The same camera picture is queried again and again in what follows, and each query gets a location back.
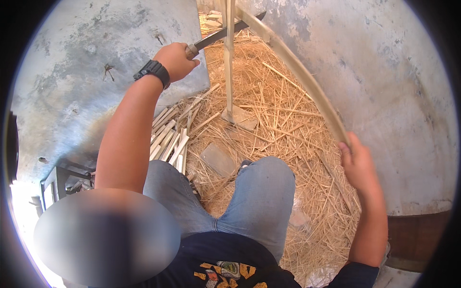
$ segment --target person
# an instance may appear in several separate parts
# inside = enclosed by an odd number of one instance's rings
[[[170,81],[183,79],[199,60],[186,58],[185,43],[162,47],[153,60]],[[160,160],[149,161],[151,124],[164,83],[147,74],[133,83],[118,106],[100,146],[95,188],[142,193],[166,207],[181,229],[181,245],[161,273],[133,287],[300,287],[278,262],[284,251],[295,193],[295,176],[276,157],[243,165],[235,192],[219,217],[210,216],[188,179]],[[387,215],[369,149],[349,133],[339,143],[342,166],[357,189],[362,212],[349,259],[329,287],[372,287],[387,244]]]

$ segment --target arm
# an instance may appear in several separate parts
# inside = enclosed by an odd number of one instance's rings
[[[362,213],[349,252],[349,262],[379,267],[387,244],[387,214],[383,191],[379,184],[373,159],[368,147],[357,136],[348,132],[352,151],[339,143],[344,173],[357,189]]]
[[[162,47],[155,55],[170,74],[183,79],[199,60],[186,58],[186,43]],[[149,163],[150,137],[155,105],[163,90],[153,75],[136,81],[112,116],[99,149],[95,188],[119,188],[142,193]]]

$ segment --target black t-shirt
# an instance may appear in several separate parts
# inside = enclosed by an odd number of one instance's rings
[[[330,283],[336,288],[371,288],[379,268],[360,263],[344,266]],[[293,275],[278,267],[264,246],[237,234],[206,232],[181,241],[170,265],[130,288],[300,288]]]

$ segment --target machete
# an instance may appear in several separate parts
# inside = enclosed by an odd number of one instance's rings
[[[258,18],[259,20],[262,20],[265,15],[266,15],[266,11],[255,15],[255,17]],[[247,27],[248,27],[248,25],[245,22],[243,22],[242,20],[240,20],[240,21],[238,21],[238,22],[236,22],[234,24],[234,32],[238,32],[238,31],[240,31],[242,29],[245,29]],[[189,46],[186,47],[187,59],[192,60],[195,56],[197,56],[199,54],[199,50],[202,50],[206,46],[208,46],[210,44],[213,44],[217,40],[219,40],[221,38],[224,38],[226,36],[227,36],[227,28],[223,28],[221,30],[216,31],[213,34],[208,35],[207,37],[203,38],[202,40],[197,41],[194,44],[190,44]]]

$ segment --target left hand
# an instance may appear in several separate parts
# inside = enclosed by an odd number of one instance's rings
[[[153,58],[168,71],[171,83],[183,79],[200,64],[200,60],[197,59],[187,60],[186,47],[186,43],[175,42],[163,46]]]

